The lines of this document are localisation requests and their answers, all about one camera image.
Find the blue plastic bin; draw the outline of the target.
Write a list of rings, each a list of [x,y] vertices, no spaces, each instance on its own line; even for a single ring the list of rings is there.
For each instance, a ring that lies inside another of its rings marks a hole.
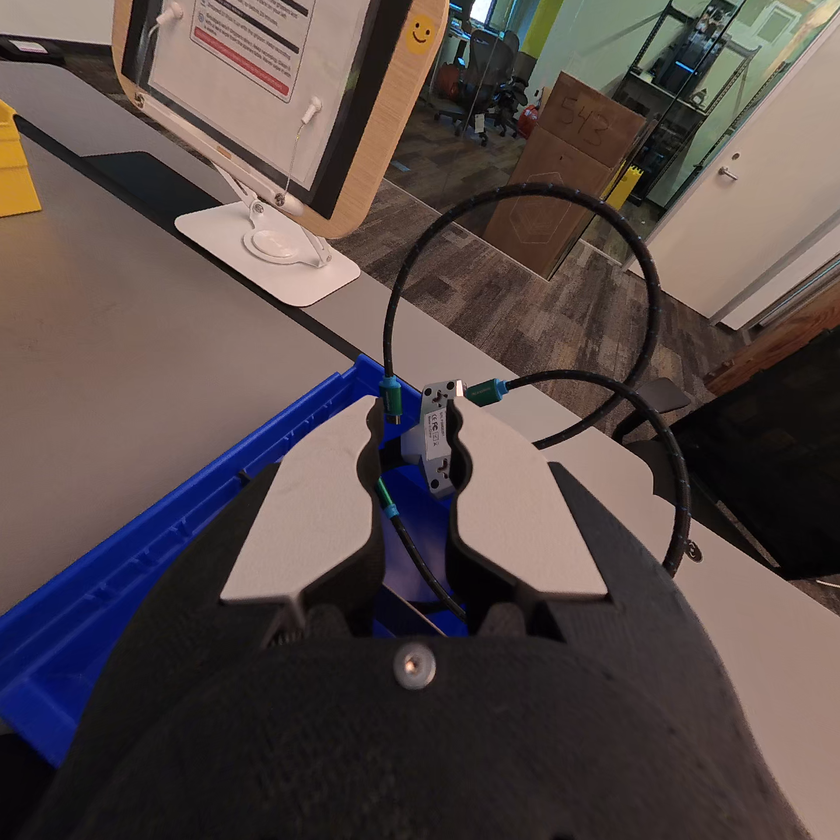
[[[360,354],[3,614],[2,720],[60,766],[108,656],[162,574],[247,478],[362,396],[378,396],[382,376]]]

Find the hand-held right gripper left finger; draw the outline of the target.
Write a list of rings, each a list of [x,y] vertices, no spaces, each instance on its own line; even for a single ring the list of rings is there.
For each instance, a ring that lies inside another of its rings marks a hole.
[[[336,607],[353,634],[373,632],[385,577],[376,485],[382,400],[364,395],[283,457],[220,593],[226,606],[274,605],[302,629]]]

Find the yellow plastic bin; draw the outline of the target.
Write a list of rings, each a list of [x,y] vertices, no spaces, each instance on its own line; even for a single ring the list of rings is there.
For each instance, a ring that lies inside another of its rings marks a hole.
[[[15,116],[16,111],[1,101],[1,217],[42,209]]]

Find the brown cardboard box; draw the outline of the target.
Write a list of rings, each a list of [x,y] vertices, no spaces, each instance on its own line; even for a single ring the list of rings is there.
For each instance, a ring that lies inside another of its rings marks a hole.
[[[508,183],[552,183],[603,198],[647,132],[645,116],[562,72]],[[593,216],[557,199],[511,198],[496,205],[484,239],[549,279]]]

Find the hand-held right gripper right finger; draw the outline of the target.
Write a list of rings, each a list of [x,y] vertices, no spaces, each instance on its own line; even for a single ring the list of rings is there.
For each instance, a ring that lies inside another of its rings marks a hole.
[[[464,396],[447,406],[447,581],[477,633],[513,604],[525,625],[542,605],[607,602],[608,589],[551,470],[530,441]]]

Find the silver hdmi splitter box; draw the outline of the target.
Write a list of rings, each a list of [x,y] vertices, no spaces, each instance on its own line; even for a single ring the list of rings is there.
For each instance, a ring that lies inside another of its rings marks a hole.
[[[429,493],[437,501],[455,492],[449,476],[452,448],[447,438],[447,408],[455,396],[463,394],[461,380],[426,385],[422,391],[419,419],[400,437],[403,462],[420,469]]]

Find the metal shelving rack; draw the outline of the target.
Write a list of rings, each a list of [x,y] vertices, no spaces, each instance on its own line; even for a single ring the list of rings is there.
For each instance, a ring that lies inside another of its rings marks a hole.
[[[744,2],[703,2],[687,12],[667,2],[613,99],[643,117],[645,135],[629,164],[641,175],[631,197],[641,203],[760,51],[730,33]]]

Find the black mesh office chair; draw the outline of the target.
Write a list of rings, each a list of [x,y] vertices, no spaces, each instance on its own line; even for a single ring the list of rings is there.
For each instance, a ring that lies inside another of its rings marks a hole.
[[[467,60],[443,64],[433,84],[433,120],[445,117],[459,136],[467,128],[487,146],[487,129],[492,124],[517,138],[515,115],[527,103],[524,80],[515,74],[519,37],[511,30],[501,35],[475,29],[469,38]]]

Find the white door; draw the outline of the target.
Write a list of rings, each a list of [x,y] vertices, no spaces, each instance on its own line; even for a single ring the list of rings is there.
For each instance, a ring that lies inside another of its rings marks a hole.
[[[738,327],[838,251],[835,14],[647,238],[663,291]]]

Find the wooden instruction board on stand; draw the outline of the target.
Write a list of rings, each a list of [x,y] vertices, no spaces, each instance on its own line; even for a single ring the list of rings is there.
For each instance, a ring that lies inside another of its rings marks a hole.
[[[207,158],[237,200],[175,229],[307,308],[361,275],[331,245],[368,214],[447,24],[443,1],[118,1],[133,105]]]

